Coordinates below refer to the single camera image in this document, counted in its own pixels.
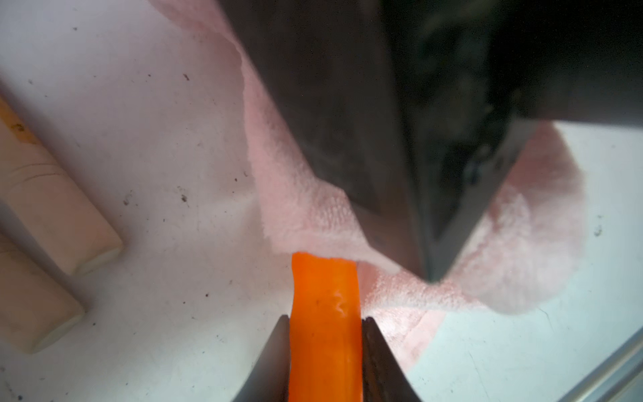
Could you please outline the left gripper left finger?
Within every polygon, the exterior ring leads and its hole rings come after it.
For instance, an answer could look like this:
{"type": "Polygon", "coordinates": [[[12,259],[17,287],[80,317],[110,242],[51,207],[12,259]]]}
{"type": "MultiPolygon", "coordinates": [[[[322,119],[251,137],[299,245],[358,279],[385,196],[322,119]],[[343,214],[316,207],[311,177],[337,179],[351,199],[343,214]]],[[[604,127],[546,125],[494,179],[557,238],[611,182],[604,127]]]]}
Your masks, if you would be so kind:
{"type": "Polygon", "coordinates": [[[233,401],[288,401],[290,369],[290,319],[287,315],[282,315],[233,401]]]}

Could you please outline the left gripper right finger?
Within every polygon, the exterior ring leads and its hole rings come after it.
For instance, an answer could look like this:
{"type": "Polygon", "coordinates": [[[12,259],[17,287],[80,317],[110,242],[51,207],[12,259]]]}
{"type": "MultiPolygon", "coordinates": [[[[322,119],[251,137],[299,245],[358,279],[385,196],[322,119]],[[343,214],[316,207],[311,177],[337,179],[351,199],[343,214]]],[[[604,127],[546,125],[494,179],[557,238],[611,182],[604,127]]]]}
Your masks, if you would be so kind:
{"type": "Polygon", "coordinates": [[[362,320],[363,400],[421,402],[373,318],[362,320]]]}

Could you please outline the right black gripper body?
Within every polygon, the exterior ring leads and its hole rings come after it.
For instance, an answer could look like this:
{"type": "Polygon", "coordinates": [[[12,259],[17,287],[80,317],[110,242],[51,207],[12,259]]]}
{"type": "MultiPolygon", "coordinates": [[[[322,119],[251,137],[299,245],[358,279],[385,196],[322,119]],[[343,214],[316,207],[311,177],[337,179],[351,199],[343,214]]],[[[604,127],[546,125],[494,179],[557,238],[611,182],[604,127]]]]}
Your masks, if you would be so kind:
{"type": "Polygon", "coordinates": [[[370,246],[450,271],[541,121],[642,124],[639,1],[224,1],[370,246]]]}

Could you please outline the orange handled sickle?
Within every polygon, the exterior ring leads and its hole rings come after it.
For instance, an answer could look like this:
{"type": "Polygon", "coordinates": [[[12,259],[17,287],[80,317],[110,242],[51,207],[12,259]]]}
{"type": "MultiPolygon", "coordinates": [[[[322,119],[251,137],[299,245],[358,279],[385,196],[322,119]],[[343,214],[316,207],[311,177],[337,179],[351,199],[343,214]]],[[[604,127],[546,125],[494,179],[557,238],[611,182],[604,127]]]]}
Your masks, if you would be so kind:
{"type": "Polygon", "coordinates": [[[289,401],[363,399],[362,319],[357,264],[292,256],[289,401]]]}

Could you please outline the pink rag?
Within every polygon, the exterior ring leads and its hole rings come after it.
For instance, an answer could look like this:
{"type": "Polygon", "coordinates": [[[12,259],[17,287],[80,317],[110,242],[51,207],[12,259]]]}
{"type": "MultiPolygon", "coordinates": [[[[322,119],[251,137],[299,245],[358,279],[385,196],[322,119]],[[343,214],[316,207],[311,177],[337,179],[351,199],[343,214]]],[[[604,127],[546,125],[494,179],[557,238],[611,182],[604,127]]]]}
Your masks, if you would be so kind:
{"type": "Polygon", "coordinates": [[[266,238],[358,264],[363,315],[374,318],[404,370],[413,368],[449,311],[519,314],[565,288],[586,240],[586,193],[566,141],[539,125],[449,276],[430,285],[375,251],[348,197],[318,179],[247,55],[241,55],[244,130],[266,238]]]}

